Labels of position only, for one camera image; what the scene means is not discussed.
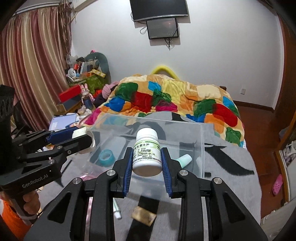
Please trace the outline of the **left hand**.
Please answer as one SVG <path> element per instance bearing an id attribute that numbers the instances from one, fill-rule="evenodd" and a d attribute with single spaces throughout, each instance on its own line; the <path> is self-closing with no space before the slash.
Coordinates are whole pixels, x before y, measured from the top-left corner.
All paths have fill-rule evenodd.
<path id="1" fill-rule="evenodd" d="M 8 202 L 9 206 L 16 210 L 15 205 L 13 204 L 12 200 L 9 198 L 9 196 L 1 191 L 1 200 Z M 39 211 L 41 207 L 41 203 L 39 201 L 39 194 L 37 193 L 36 190 L 27 193 L 23 196 L 23 200 L 25 202 L 23 208 L 24 210 L 30 214 L 30 215 L 35 215 Z"/>

